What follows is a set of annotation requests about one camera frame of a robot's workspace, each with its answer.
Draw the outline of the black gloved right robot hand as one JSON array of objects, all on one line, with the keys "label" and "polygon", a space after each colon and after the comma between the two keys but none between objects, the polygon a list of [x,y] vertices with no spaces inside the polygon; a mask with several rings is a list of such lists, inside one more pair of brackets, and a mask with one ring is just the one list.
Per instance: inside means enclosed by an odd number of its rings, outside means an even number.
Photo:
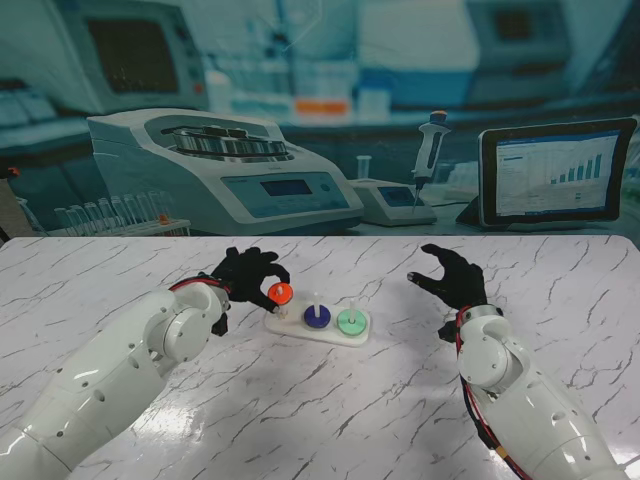
[{"label": "black gloved right robot hand", "polygon": [[434,256],[444,273],[441,279],[436,280],[418,272],[409,272],[407,279],[411,283],[456,310],[488,304],[483,270],[477,264],[469,263],[455,251],[435,244],[426,244],[421,250]]}]

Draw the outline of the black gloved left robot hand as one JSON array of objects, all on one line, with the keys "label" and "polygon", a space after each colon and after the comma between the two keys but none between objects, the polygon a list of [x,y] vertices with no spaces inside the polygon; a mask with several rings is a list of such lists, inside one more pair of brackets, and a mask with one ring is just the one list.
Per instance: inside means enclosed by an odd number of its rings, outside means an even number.
[{"label": "black gloved left robot hand", "polygon": [[277,263],[278,258],[277,253],[261,251],[258,247],[250,247],[242,253],[236,247],[230,247],[211,276],[229,288],[231,301],[250,302],[276,313],[278,304],[262,292],[261,285],[267,277],[277,277],[283,283],[290,282],[290,274]]}]

